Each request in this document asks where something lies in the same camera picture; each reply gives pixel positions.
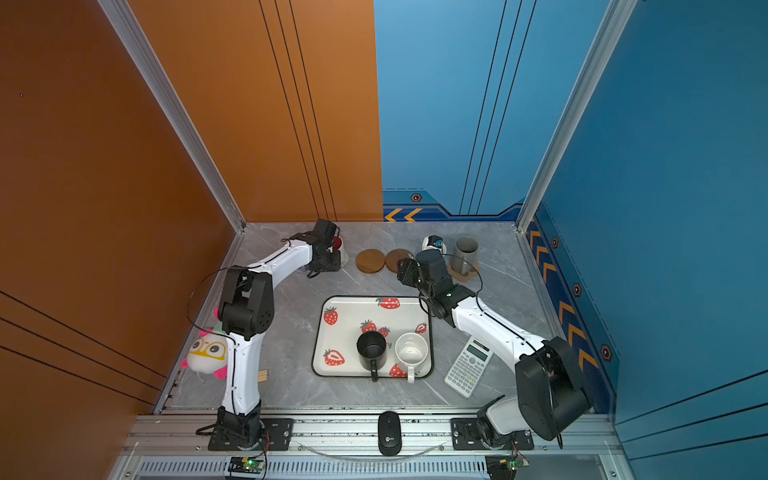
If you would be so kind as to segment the grey mug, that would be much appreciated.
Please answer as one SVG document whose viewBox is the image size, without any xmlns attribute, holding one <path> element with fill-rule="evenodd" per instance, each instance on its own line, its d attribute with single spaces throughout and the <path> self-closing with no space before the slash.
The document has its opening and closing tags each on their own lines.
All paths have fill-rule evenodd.
<svg viewBox="0 0 768 480">
<path fill-rule="evenodd" d="M 458 238 L 454 243 L 450 264 L 454 269 L 466 274 L 470 268 L 475 267 L 478 249 L 479 244 L 474 238 L 467 236 Z"/>
</svg>

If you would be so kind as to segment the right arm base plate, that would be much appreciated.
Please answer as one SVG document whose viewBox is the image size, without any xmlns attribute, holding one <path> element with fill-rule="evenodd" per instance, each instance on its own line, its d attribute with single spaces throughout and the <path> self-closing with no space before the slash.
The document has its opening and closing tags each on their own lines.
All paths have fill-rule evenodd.
<svg viewBox="0 0 768 480">
<path fill-rule="evenodd" d="M 452 418 L 451 440 L 455 450 L 530 451 L 534 442 L 528 430 L 499 434 L 487 420 L 477 417 Z"/>
</svg>

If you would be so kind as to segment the cork paw print coaster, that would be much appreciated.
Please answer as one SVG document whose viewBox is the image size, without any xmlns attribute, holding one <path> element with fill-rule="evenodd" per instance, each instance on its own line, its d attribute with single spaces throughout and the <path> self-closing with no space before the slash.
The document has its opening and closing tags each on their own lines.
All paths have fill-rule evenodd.
<svg viewBox="0 0 768 480">
<path fill-rule="evenodd" d="M 460 270 L 456 270 L 451 264 L 448 264 L 447 270 L 454 279 L 460 282 L 468 282 L 478 277 L 478 273 L 473 268 L 470 268 L 466 274 L 463 274 Z"/>
</svg>

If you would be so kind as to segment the light blue mug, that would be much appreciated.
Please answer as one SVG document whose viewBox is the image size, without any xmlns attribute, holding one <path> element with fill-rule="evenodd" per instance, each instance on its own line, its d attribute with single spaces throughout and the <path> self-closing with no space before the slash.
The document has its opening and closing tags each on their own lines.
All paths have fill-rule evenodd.
<svg viewBox="0 0 768 480">
<path fill-rule="evenodd" d="M 439 235 L 428 235 L 422 240 L 421 250 L 434 249 L 438 250 L 441 254 L 447 253 L 447 247 L 444 239 Z"/>
</svg>

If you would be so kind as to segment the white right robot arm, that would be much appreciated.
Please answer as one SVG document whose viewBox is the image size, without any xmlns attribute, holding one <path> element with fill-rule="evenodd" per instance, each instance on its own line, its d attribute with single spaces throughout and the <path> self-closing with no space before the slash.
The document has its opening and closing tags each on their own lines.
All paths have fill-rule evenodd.
<svg viewBox="0 0 768 480">
<path fill-rule="evenodd" d="M 454 282 L 441 251 L 426 249 L 399 260 L 397 278 L 417 289 L 430 316 L 479 340 L 514 372 L 516 394 L 500 396 L 477 412 L 479 434 L 488 446 L 527 430 L 558 440 L 593 408 L 574 348 L 562 337 L 534 335 L 493 311 L 477 292 Z"/>
</svg>

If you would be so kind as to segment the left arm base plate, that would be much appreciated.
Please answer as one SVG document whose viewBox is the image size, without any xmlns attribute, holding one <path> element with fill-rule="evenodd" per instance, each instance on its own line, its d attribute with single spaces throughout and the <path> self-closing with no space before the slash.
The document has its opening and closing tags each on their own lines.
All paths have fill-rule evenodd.
<svg viewBox="0 0 768 480">
<path fill-rule="evenodd" d="M 284 452 L 289 449 L 293 418 L 260 418 L 245 423 L 218 420 L 208 442 L 210 451 Z"/>
</svg>

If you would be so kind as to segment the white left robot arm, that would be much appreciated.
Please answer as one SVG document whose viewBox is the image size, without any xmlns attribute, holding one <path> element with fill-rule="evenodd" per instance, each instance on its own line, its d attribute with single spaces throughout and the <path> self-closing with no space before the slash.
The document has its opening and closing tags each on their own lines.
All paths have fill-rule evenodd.
<svg viewBox="0 0 768 480">
<path fill-rule="evenodd" d="M 311 277 L 340 270 L 341 253 L 334 243 L 334 234 L 297 234 L 266 258 L 227 271 L 218 306 L 228 348 L 226 388 L 209 450 L 260 446 L 266 428 L 258 372 L 265 334 L 276 316 L 274 289 L 297 270 L 305 269 Z"/>
</svg>

